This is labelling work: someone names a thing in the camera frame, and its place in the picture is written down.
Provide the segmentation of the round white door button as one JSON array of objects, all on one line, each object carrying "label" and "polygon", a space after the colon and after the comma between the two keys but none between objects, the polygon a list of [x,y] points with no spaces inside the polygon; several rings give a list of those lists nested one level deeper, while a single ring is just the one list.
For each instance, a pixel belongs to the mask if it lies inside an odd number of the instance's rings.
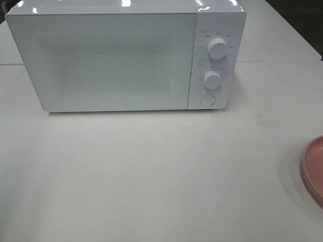
[{"label": "round white door button", "polygon": [[213,106],[216,98],[212,94],[205,94],[200,98],[200,104],[203,106]]}]

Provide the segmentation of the white timer knob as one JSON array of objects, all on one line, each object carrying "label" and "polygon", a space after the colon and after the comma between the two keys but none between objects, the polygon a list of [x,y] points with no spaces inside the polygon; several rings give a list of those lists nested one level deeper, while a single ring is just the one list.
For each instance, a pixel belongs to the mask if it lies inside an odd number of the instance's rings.
[{"label": "white timer knob", "polygon": [[222,83],[222,76],[217,71],[209,71],[203,76],[203,83],[207,89],[216,89]]}]

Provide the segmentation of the white microwave door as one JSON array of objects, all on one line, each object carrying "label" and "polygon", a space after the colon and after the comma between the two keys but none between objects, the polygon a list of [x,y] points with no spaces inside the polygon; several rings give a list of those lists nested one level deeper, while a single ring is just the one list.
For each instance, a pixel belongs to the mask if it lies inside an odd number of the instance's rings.
[{"label": "white microwave door", "polygon": [[45,111],[185,109],[194,14],[8,16]]}]

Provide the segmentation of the pink round plate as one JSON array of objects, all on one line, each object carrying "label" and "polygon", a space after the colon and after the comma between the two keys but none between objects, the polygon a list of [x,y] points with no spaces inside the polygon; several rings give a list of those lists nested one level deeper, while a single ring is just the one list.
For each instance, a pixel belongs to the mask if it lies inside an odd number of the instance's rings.
[{"label": "pink round plate", "polygon": [[322,207],[322,136],[312,140],[305,148],[301,177],[312,198]]}]

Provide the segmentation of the upper white power knob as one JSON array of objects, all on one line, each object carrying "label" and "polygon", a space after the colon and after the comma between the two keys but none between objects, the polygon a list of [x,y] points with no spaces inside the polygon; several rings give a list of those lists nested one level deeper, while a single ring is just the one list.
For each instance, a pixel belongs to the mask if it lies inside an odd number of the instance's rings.
[{"label": "upper white power knob", "polygon": [[221,59],[227,55],[228,43],[226,39],[217,36],[207,44],[207,52],[211,59]]}]

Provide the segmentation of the white microwave oven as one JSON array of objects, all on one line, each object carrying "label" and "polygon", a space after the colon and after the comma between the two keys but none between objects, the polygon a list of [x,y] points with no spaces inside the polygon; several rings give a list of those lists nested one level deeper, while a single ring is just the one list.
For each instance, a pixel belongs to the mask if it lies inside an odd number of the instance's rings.
[{"label": "white microwave oven", "polygon": [[[189,96],[188,105],[185,109],[225,108],[247,17],[243,7],[237,1],[19,1],[8,11],[5,18],[7,21],[8,16],[11,15],[144,14],[195,15]],[[221,59],[211,59],[207,52],[207,44],[217,36],[226,39],[228,43],[227,55]],[[216,89],[207,89],[204,86],[202,78],[209,71],[217,71],[222,76],[222,83]],[[205,94],[215,96],[216,101],[213,106],[203,106],[200,104],[200,98]]]}]

